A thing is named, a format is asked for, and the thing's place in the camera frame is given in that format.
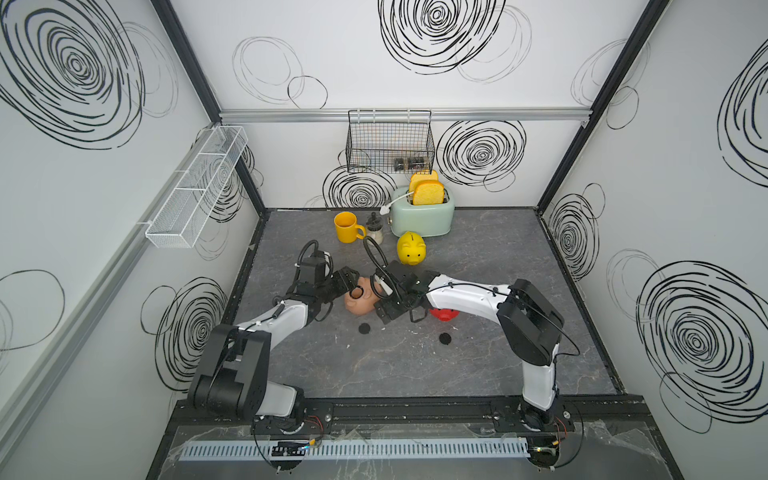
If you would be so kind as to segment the pink piggy bank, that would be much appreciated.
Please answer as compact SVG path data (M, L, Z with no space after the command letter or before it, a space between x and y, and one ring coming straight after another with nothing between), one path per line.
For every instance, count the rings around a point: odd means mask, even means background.
M360 277L357 286L364 288L365 293L360 299L353 300L349 294L344 296L344 306L353 315L362 316L375 310L375 304L378 303L384 295L376 279L370 277Z

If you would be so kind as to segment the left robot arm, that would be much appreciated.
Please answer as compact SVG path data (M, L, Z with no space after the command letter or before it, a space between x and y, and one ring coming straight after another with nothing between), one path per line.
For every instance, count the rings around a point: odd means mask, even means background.
M293 283L265 313L214 328L188 388L190 407L221 418L290 418L302 393L268 379L271 350L316 320L325 304L358 287L360 274L334 270L328 255L296 264Z

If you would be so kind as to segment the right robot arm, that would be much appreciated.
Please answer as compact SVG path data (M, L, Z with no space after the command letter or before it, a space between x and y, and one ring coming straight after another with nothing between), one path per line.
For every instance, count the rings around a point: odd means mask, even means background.
M564 318L530 281L482 284L435 271L416 273L393 262L375 270L372 284L379 297L375 311L383 320L422 307L466 313L498 324L522 362L522 423L531 431L543 431L555 422L556 357L564 336Z

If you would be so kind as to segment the yellow piggy bank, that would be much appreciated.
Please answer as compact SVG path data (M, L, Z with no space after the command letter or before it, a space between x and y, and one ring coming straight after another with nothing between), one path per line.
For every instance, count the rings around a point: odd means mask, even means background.
M404 265L415 266L426 258L426 243L417 233L407 231L397 241L397 255L399 262Z

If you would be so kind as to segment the red piggy bank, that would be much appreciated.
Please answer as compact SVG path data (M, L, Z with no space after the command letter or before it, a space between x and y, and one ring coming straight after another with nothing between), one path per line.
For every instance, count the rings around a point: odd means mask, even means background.
M455 319L460 312L454 309L431 309L430 314L441 322L450 322Z

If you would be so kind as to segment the yellow ceramic mug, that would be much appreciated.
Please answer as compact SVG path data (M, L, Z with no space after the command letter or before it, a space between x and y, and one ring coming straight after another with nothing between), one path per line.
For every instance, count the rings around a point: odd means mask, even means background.
M334 217L334 227L337 239L343 244L363 240L367 235L365 227L358 223L357 216L348 211L340 212Z

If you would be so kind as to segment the glass sugar jar with spoon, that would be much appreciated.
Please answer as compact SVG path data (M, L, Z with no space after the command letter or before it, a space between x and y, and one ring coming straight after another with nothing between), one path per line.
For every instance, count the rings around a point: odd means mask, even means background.
M372 238L377 244L381 245L383 242L383 219L377 212L371 212L366 220L365 228L367 230L367 236Z

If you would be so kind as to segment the mint green toaster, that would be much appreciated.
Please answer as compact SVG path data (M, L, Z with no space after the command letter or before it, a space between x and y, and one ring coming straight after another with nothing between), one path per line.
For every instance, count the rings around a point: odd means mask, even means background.
M436 205L414 206L410 198L403 198L407 187L397 188L392 194L388 221L391 232L400 237L406 232L417 233L423 238L447 235L451 230L455 201L445 188L444 202Z

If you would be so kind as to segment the yellow toast slice front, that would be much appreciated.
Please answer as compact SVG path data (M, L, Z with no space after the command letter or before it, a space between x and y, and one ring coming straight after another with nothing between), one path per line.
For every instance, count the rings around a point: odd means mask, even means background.
M411 202L414 206L439 205L444 202L445 187L438 180L419 182L413 189Z

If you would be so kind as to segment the yellow toast slice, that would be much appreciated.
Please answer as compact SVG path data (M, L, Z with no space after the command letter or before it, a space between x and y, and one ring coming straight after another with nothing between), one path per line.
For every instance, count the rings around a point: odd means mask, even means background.
M411 202L414 206L439 205L444 202L445 187L438 180L419 182L413 189Z
M438 173L435 170L424 170L424 171L415 172L410 177L408 191L409 192L415 191L417 186L422 182L437 181L437 180L438 180Z

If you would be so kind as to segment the yellow toast slice rear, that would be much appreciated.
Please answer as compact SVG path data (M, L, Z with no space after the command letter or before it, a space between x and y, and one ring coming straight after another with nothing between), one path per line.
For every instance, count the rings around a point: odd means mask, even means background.
M415 191L417 186L422 182L437 181L437 180L438 180L438 173L435 170L424 170L424 171L415 172L410 177L408 191L409 192Z

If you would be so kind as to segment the dark item in basket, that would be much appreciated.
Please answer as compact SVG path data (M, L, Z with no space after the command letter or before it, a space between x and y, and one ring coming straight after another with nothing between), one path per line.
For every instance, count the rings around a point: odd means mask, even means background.
M393 161L395 172L422 171L426 166L427 163L423 157L397 157Z

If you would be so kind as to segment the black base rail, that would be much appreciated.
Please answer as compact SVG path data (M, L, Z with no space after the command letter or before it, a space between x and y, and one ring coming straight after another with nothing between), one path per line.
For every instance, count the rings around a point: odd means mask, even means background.
M299 398L287 414L221 413L180 401L166 430L180 427L255 426L259 434L299 430L330 433L343 425L469 423L488 425L497 433L571 432L585 420L634 420L650 416L637 395L565 395L545 413L515 396Z

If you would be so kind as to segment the black corner frame post left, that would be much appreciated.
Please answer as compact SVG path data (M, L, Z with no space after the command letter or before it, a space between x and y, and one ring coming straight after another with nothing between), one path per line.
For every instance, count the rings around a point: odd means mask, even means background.
M222 110L215 97L203 69L198 61L194 49L184 31L181 21L170 0L151 0L152 4L165 32L168 36L173 49L176 52L185 72L190 80L193 89L205 110L209 120L214 124L219 123ZM242 185L245 188L248 199L251 201L256 213L261 219L269 218L269 211L266 208L261 195L259 194L253 178L243 164L239 161L235 167Z

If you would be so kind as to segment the black corner frame post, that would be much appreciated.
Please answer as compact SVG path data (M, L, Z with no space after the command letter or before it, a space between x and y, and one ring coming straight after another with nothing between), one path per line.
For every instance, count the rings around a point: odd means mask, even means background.
M556 193L570 173L581 151L592 136L594 130L597 128L599 120L606 112L613 96L619 90L622 81L627 76L630 68L634 65L642 48L645 46L670 3L670 0L651 0L647 3L592 104L592 114L590 115L590 119L584 126L579 128L573 137L573 140L566 149L563 158L540 197L537 203L537 212L539 214L543 214L552 203Z
M205 110L209 120L214 124L219 123L222 110L215 97L203 69L198 61L194 49L184 31L181 21L170 0L151 0L152 4L165 32L168 36L173 49L176 52L185 72L190 80L193 89ZM235 167L242 185L245 188L248 199L251 201L256 213L261 219L269 218L269 211L266 208L261 195L259 194L253 178L243 164L239 161Z

